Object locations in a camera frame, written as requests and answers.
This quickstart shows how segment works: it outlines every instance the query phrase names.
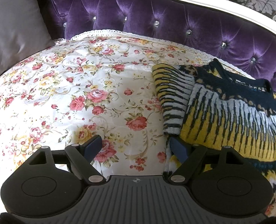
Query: purple velvet upholstery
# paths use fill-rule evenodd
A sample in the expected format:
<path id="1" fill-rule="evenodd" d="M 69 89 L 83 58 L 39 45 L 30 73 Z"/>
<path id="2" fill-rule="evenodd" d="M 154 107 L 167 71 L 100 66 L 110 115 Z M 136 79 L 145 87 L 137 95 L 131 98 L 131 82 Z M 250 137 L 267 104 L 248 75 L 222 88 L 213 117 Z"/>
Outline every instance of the purple velvet upholstery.
<path id="1" fill-rule="evenodd" d="M 221 58 L 254 78 L 268 79 L 276 90 L 276 36 L 239 17 L 172 0 L 38 2 L 53 39 L 115 29 L 174 41 Z"/>

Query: gray pillow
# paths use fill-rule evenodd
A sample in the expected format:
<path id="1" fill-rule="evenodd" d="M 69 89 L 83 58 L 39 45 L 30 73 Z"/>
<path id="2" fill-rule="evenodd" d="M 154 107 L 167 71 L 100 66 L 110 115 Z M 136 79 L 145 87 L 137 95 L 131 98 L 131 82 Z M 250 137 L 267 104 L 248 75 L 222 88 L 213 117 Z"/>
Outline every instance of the gray pillow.
<path id="1" fill-rule="evenodd" d="M 53 45 L 37 0 L 0 0 L 0 75 Z"/>

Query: bedspread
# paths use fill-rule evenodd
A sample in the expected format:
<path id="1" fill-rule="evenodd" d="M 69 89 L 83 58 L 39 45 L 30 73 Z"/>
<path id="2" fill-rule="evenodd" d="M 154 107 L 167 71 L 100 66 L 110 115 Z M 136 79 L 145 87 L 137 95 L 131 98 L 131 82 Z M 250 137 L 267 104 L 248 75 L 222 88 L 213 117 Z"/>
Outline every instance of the bedspread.
<path id="1" fill-rule="evenodd" d="M 105 177 L 162 174 L 166 138 L 151 67 L 198 66 L 212 58 L 173 42 L 106 30 L 59 40 L 19 62 L 0 77 L 0 188 L 41 146 L 61 150 L 95 134 L 103 148 L 92 164 Z"/>

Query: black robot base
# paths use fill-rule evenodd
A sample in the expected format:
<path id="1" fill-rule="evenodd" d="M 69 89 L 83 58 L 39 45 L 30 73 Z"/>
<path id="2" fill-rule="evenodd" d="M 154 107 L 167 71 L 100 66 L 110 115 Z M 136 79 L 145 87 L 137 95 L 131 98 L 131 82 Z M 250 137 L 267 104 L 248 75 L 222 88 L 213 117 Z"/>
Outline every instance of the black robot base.
<path id="1" fill-rule="evenodd" d="M 233 148 L 210 150 L 177 138 L 170 147 L 182 165 L 168 178 L 107 181 L 90 164 L 102 148 L 100 136 L 60 151 L 41 147 L 2 185 L 8 212 L 2 215 L 25 224 L 276 223 L 263 214 L 273 196 L 270 183 Z M 207 164 L 214 168 L 203 171 Z"/>

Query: bed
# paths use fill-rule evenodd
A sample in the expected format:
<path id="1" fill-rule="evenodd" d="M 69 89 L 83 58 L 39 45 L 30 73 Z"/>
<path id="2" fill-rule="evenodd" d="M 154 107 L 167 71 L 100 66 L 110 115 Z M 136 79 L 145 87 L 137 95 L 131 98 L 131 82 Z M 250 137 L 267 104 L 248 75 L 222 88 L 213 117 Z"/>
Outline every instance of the bed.
<path id="1" fill-rule="evenodd" d="M 276 90 L 276 22 L 239 4 L 37 1 L 55 45 L 0 76 L 0 187 L 39 147 L 60 150 L 95 134 L 103 149 L 92 164 L 105 177 L 162 174 L 169 163 L 156 63 L 200 66 L 216 57 Z M 276 216 L 276 203 L 266 214 Z"/>

